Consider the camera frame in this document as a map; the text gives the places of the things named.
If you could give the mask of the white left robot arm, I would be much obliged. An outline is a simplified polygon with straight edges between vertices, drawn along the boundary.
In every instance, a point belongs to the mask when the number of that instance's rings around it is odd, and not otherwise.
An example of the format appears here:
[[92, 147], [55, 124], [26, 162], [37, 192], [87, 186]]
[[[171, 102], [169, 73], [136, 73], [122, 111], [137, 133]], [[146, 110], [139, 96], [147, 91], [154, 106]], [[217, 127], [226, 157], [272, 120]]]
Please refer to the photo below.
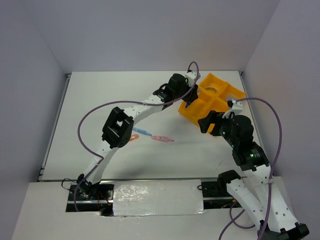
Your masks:
[[96, 152], [89, 149], [79, 136], [80, 144], [93, 154], [94, 158], [88, 169], [77, 178], [75, 190], [88, 200], [95, 198], [103, 172], [116, 151], [129, 142], [133, 127], [179, 100], [189, 104], [195, 101], [198, 98], [196, 82], [200, 76], [199, 72], [192, 70], [188, 70], [185, 75], [175, 73], [144, 101], [132, 101], [132, 106], [124, 109], [114, 107], [102, 127], [101, 144]]

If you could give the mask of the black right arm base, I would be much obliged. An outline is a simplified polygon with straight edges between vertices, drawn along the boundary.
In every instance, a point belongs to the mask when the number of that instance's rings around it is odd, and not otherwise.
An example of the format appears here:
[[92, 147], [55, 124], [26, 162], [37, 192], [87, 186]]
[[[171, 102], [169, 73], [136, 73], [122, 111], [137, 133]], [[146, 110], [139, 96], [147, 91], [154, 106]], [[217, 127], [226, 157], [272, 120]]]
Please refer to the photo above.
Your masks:
[[220, 173], [217, 180], [201, 181], [197, 189], [202, 192], [203, 208], [212, 209], [229, 209], [235, 203], [235, 208], [241, 205], [235, 202], [235, 198], [227, 192], [227, 184], [231, 180], [240, 180], [240, 175], [235, 170], [228, 170]]

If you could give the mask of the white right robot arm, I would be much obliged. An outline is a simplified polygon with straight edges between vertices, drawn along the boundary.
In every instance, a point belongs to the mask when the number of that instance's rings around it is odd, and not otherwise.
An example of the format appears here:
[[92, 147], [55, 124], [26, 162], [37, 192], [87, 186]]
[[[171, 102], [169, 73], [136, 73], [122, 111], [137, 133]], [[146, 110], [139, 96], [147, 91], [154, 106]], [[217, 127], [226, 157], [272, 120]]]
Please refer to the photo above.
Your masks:
[[286, 204], [273, 182], [271, 165], [263, 149], [254, 141], [254, 127], [244, 115], [210, 111], [198, 120], [202, 133], [210, 125], [212, 136], [221, 136], [232, 148], [232, 157], [252, 184], [255, 193], [247, 189], [235, 170], [219, 174], [217, 190], [223, 196], [231, 195], [247, 212], [257, 229], [260, 240], [301, 240], [310, 231], [300, 223]]

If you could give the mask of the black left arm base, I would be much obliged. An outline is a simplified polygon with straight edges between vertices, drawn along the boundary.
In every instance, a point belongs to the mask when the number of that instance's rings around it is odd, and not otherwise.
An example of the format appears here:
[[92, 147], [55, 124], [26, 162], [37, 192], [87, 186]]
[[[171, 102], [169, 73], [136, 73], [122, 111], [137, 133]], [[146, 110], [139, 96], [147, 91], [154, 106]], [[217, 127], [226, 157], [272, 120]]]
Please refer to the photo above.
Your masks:
[[102, 183], [95, 185], [86, 194], [81, 188], [76, 190], [77, 182], [75, 180], [64, 178], [61, 181], [61, 187], [68, 191], [65, 208], [67, 213], [95, 212], [103, 217], [112, 217], [114, 215], [114, 184]]

